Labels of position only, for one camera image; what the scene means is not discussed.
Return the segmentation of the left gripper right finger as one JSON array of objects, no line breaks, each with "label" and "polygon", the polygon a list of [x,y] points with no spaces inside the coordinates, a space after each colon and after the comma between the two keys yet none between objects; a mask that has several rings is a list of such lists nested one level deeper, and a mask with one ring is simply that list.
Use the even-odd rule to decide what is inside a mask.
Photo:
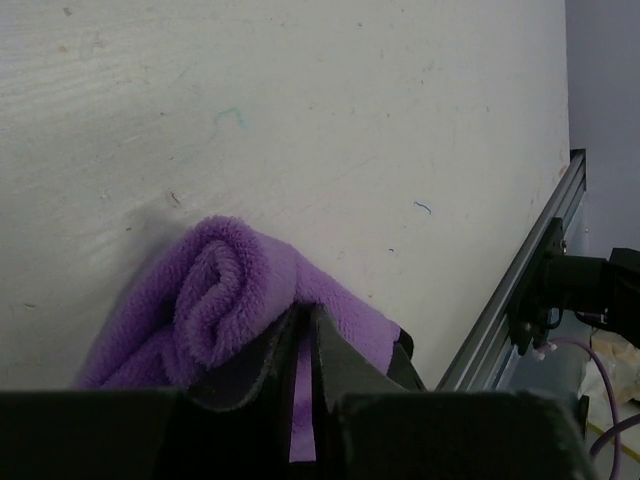
[{"label": "left gripper right finger", "polygon": [[310,313],[313,429],[322,479],[592,479],[574,418],[529,392],[409,391]]}]

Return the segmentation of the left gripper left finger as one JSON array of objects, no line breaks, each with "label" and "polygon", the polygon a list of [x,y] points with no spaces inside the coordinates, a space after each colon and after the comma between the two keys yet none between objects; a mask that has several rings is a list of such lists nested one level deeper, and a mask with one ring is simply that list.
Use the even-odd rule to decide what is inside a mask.
[{"label": "left gripper left finger", "polygon": [[300,308],[176,388],[8,392],[4,479],[286,479]]}]

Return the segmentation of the dark grey towel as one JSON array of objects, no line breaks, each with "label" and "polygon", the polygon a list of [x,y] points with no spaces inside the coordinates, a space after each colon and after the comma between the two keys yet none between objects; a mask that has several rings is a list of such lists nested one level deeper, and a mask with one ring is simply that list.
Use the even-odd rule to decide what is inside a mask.
[{"label": "dark grey towel", "polygon": [[200,222],[143,275],[81,384],[160,413],[154,474],[206,462],[248,474],[337,463],[373,440],[379,397],[421,390],[411,337],[291,245],[242,221]]}]

